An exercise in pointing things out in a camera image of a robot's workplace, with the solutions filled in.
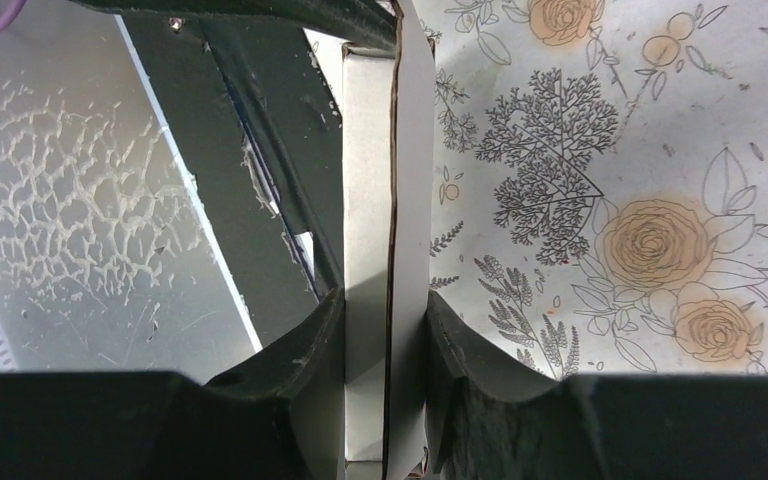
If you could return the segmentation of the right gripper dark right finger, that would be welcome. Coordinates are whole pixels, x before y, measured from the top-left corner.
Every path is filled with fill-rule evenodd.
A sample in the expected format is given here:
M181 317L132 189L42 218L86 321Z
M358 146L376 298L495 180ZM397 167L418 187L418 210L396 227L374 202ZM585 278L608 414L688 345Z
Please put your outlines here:
M431 293L426 428L444 479L768 479L768 376L552 380Z

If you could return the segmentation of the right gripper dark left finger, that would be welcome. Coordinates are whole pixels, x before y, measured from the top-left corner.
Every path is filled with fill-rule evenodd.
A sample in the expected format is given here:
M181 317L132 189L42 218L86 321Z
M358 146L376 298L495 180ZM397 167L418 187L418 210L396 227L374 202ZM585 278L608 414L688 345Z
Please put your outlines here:
M0 479L340 479L345 296L205 384L0 374Z

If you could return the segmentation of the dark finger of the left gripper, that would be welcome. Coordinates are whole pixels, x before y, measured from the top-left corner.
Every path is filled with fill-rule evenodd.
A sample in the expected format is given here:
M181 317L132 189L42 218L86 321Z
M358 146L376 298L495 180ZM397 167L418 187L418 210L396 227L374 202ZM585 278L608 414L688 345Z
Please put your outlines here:
M377 1L76 1L76 6L115 15L125 23L152 26L189 42L203 40L200 26L311 30L352 46L393 56L399 51L399 21Z

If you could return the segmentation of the white cardboard paper box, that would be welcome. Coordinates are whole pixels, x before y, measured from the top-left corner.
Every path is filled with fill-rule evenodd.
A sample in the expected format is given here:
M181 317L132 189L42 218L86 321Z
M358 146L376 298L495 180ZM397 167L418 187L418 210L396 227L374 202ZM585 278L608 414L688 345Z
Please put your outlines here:
M425 456L434 48L411 1L395 43L342 46L345 475L405 479Z

